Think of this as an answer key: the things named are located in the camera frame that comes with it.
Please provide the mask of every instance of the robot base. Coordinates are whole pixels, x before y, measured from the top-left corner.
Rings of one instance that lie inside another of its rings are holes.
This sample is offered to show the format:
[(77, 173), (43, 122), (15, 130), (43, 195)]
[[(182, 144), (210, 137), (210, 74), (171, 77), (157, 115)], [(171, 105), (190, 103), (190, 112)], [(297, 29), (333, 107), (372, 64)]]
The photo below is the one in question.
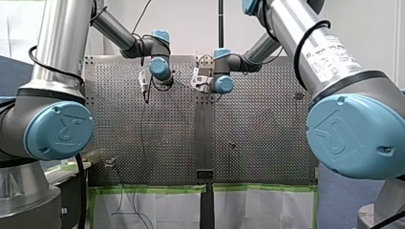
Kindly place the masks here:
[(0, 169), (0, 225), (10, 229), (60, 229), (61, 197), (39, 162)]
[[(378, 195), (375, 204), (360, 208), (357, 219), (357, 229), (370, 229), (377, 223), (405, 209), (405, 181), (399, 179), (387, 180)], [(405, 228), (405, 219), (400, 219), (384, 229)]]

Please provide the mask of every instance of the black cable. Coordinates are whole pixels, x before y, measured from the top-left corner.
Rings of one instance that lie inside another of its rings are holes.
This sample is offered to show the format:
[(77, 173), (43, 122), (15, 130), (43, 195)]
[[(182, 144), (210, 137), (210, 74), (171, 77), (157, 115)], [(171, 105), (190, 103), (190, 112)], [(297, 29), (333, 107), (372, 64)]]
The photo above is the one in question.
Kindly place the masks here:
[(148, 9), (149, 4), (150, 4), (151, 2), (152, 2), (152, 0), (149, 0), (148, 3), (146, 3), (146, 6), (145, 6), (145, 8), (143, 8), (143, 12), (142, 12), (142, 14), (140, 15), (140, 17), (139, 17), (139, 19), (138, 19), (138, 22), (137, 22), (137, 24), (135, 25), (134, 30), (132, 31), (132, 33), (134, 33), (134, 32), (137, 30), (137, 27), (138, 27), (138, 25), (139, 25), (139, 22), (140, 22), (140, 20), (142, 19), (143, 15), (145, 14), (145, 12), (146, 12), (146, 10)]
[(87, 190), (86, 190), (86, 174), (84, 171), (83, 160), (81, 155), (75, 156), (78, 168), (78, 177), (80, 181), (80, 218), (78, 220), (77, 229), (85, 229), (86, 226), (86, 211), (87, 211)]
[(393, 223), (393, 222), (395, 222), (395, 221), (397, 221), (399, 219), (402, 219), (404, 217), (405, 217), (405, 210), (400, 212), (400, 213), (395, 214), (394, 216), (392, 216), (392, 217), (390, 217), (388, 219), (385, 219), (384, 221), (376, 224), (376, 226), (374, 226), (374, 227), (372, 227), (370, 229), (381, 229), (381, 228), (383, 228), (385, 226), (388, 226), (389, 224), (391, 224), (391, 223)]
[(44, 68), (44, 69), (46, 69), (46, 70), (48, 70), (48, 71), (55, 72), (55, 73), (65, 74), (65, 75), (68, 75), (68, 76), (70, 76), (70, 77), (72, 77), (72, 78), (75, 78), (75, 79), (77, 79), (77, 80), (80, 82), (80, 85), (83, 85), (83, 84), (84, 84), (83, 79), (82, 79), (80, 76), (78, 76), (77, 74), (63, 72), (63, 71), (61, 71), (61, 70), (59, 70), (59, 69), (57, 69), (57, 68), (54, 68), (54, 67), (51, 67), (51, 66), (48, 66), (48, 65), (45, 65), (45, 64), (42, 64), (41, 62), (39, 62), (39, 61), (36, 59), (36, 57), (33, 56), (33, 54), (32, 54), (32, 52), (33, 52), (34, 50), (36, 50), (36, 48), (37, 48), (37, 46), (33, 46), (33, 47), (30, 48), (29, 51), (28, 51), (28, 55), (30, 56), (30, 59), (33, 61), (33, 63), (35, 63), (35, 64), (41, 66), (42, 68)]
[(211, 99), (209, 99), (209, 96), (210, 96), (210, 95), (211, 95), (211, 94), (208, 95), (208, 97), (206, 98), (206, 100), (207, 100), (208, 102), (210, 102), (211, 104), (217, 103), (217, 102), (220, 101), (221, 98), (223, 97), (223, 94), (220, 94), (220, 96), (218, 96), (218, 98), (216, 98), (215, 100), (211, 100)]
[(99, 13), (95, 14), (91, 19), (90, 19), (90, 26), (93, 25), (93, 23), (96, 21), (96, 19), (98, 19), (98, 17), (107, 10), (107, 6), (103, 7)]
[(94, 3), (94, 4), (93, 4), (93, 8), (92, 8), (92, 15), (90, 16), (91, 18), (94, 17), (94, 16), (96, 16), (96, 14), (97, 14), (97, 9), (98, 9), (97, 0), (94, 0), (93, 3)]
[(7, 99), (7, 100), (3, 100), (0, 103), (0, 115), (2, 115), (4, 112), (8, 111), (9, 109), (11, 109), (12, 107), (14, 107), (15, 105), (15, 98), (12, 99)]
[[(237, 53), (232, 53), (232, 54), (238, 56), (238, 57), (239, 57), (239, 60), (241, 61), (241, 64), (239, 65), (239, 70), (238, 70), (238, 72), (242, 72), (242, 74), (248, 75), (249, 72), (248, 72), (247, 70), (249, 69), (249, 67), (247, 66), (246, 61), (244, 60), (244, 58), (243, 58), (241, 55), (237, 54)], [(245, 65), (245, 69), (246, 69), (245, 72), (242, 71), (242, 66), (243, 66), (243, 65)]]
[(281, 50), (278, 52), (278, 54), (277, 54), (274, 58), (270, 59), (270, 60), (267, 61), (267, 62), (263, 62), (262, 65), (272, 63), (274, 60), (276, 60), (278, 57), (280, 57), (280, 55), (281, 55), (281, 53), (283, 52), (283, 50), (284, 50), (284, 48), (281, 48)]
[(300, 74), (300, 56), (302, 49), (306, 43), (306, 41), (309, 39), (309, 37), (312, 35), (312, 33), (320, 28), (327, 27), (330, 29), (331, 27), (331, 22), (328, 20), (322, 20), (317, 22), (315, 25), (313, 25), (309, 30), (307, 30), (304, 33), (303, 38), (301, 38), (301, 41), (298, 43), (297, 49), (295, 50), (295, 55), (294, 55), (294, 70), (295, 70), (295, 77), (297, 78), (298, 82), (300, 85), (306, 90), (307, 87), (304, 84), (304, 81), (302, 79), (302, 76)]
[(279, 42), (277, 37), (275, 35), (273, 35), (273, 33), (271, 32), (270, 25), (267, 22), (267, 13), (266, 13), (267, 9), (268, 9), (267, 0), (262, 0), (262, 14), (263, 14), (263, 20), (265, 21), (265, 28), (266, 28), (267, 34), (273, 40)]
[(152, 79), (152, 85), (153, 85), (153, 87), (154, 87), (156, 90), (158, 90), (159, 92), (167, 92), (167, 91), (169, 91), (170, 89), (172, 89), (172, 87), (173, 87), (173, 82), (174, 82), (174, 81), (172, 81), (171, 84), (167, 85), (167, 87), (166, 87), (165, 89), (162, 89), (162, 88), (159, 88), (158, 86), (156, 86), (155, 81)]
[(146, 45), (145, 42), (143, 41), (142, 37), (136, 33), (132, 33), (134, 36), (136, 36), (138, 39), (136, 40), (138, 44), (138, 49), (140, 52), (140, 65), (143, 66), (145, 63), (145, 51), (146, 51)]
[(150, 38), (158, 41), (161, 45), (164, 46), (164, 48), (166, 48), (169, 51), (169, 55), (171, 54), (170, 47), (167, 45), (167, 41), (165, 41), (165, 40), (163, 40), (161, 38), (158, 38), (156, 36), (149, 35), (149, 34), (145, 34), (145, 35), (142, 36), (142, 38), (145, 38), (145, 37), (150, 37)]

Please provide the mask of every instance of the perforated metal panel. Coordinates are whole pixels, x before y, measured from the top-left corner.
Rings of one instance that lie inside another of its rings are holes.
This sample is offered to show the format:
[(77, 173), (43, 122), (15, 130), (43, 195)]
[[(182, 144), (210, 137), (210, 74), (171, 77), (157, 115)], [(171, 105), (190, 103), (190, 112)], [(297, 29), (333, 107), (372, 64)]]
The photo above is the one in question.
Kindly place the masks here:
[[(87, 105), (95, 116), (100, 156), (91, 170), (92, 185), (196, 183), (198, 169), (212, 168), (214, 182), (315, 181), (317, 160), (305, 133), (309, 96), (287, 58), (259, 73), (233, 73), (236, 89), (215, 104), (201, 102), (205, 95), (177, 83), (169, 92), (153, 89), (146, 106), (137, 60), (93, 56), (86, 61)], [(189, 84), (194, 61), (172, 57), (178, 82)], [(116, 166), (106, 168), (112, 158)]]
[[(152, 89), (147, 105), (140, 92), (143, 68), (138, 61), (96, 56), (86, 61), (86, 95), (101, 159), (91, 171), (91, 184), (195, 183), (194, 96), (180, 84), (188, 84), (194, 58), (175, 57), (173, 89), (165, 93)], [(112, 158), (116, 166), (106, 168), (105, 161)]]
[(280, 57), (259, 73), (232, 75), (235, 90), (215, 107), (215, 182), (313, 183), (317, 161), (305, 126), (309, 96), (290, 61)]

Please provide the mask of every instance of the black pole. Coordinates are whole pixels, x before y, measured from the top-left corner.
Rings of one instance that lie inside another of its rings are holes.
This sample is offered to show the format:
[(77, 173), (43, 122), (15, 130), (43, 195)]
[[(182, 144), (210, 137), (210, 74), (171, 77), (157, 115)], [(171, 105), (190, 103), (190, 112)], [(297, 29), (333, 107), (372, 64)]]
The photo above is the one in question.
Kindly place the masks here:
[(219, 38), (220, 38), (220, 48), (224, 47), (224, 0), (218, 0), (219, 7)]

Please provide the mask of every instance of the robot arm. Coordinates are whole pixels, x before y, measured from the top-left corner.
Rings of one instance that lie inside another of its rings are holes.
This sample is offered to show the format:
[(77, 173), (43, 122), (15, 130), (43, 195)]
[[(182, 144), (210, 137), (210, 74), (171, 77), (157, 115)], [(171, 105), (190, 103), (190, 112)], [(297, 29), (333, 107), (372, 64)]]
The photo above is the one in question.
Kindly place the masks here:
[(345, 177), (405, 174), (405, 97), (387, 75), (363, 69), (307, 1), (244, 0), (243, 7), (280, 42), (311, 95), (307, 137), (318, 159)]
[[(90, 141), (94, 124), (83, 106), (80, 76), (92, 6), (92, 0), (47, 1), (32, 80), (19, 88), (13, 107), (0, 106), (0, 162), (66, 159)], [(108, 11), (92, 21), (123, 56), (152, 56), (151, 74), (159, 83), (172, 83), (166, 31), (136, 39)]]
[(139, 39), (120, 24), (104, 8), (93, 19), (94, 27), (113, 41), (126, 58), (152, 56), (149, 71), (162, 84), (171, 84), (170, 37), (167, 31), (153, 31), (152, 35), (143, 35)]
[[(247, 14), (256, 12), (257, 5), (254, 1), (245, 1), (244, 10)], [(322, 1), (309, 1), (309, 5), (316, 13), (322, 9)], [(256, 73), (261, 70), (265, 60), (277, 49), (280, 43), (265, 33), (244, 55), (231, 54), (229, 49), (217, 49), (214, 51), (215, 68), (213, 79), (210, 81), (211, 93), (227, 94), (233, 89), (233, 81), (230, 78), (231, 72)]]

